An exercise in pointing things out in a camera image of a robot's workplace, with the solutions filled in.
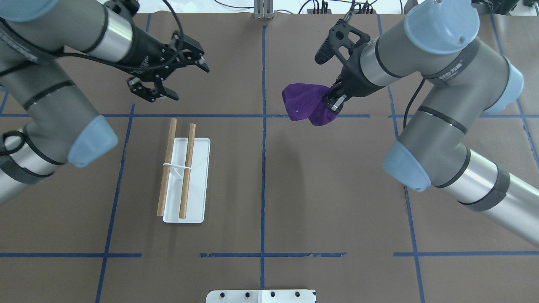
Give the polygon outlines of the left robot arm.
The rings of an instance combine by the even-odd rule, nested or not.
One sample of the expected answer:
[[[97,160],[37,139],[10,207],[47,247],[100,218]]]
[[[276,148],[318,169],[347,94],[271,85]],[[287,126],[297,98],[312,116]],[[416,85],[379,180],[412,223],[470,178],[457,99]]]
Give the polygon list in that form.
[[[1,86],[32,121],[1,135],[1,203],[63,164],[86,167],[118,143],[116,134],[57,60],[77,57],[130,74],[148,102],[177,93],[163,85],[175,69],[209,71],[200,43],[173,32],[164,44],[133,23],[136,0],[2,0]]]

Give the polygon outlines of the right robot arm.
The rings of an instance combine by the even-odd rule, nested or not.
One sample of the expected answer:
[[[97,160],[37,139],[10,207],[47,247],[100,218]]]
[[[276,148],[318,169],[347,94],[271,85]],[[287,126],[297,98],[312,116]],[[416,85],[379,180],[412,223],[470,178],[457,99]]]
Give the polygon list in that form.
[[[462,143],[480,115],[503,111],[523,89],[522,73],[477,37],[477,9],[469,0],[426,0],[375,40],[351,17],[329,29],[315,55],[317,64],[337,57],[343,65],[322,98],[329,112],[420,73],[433,87],[383,169],[415,191],[435,186],[537,246],[537,188]]]

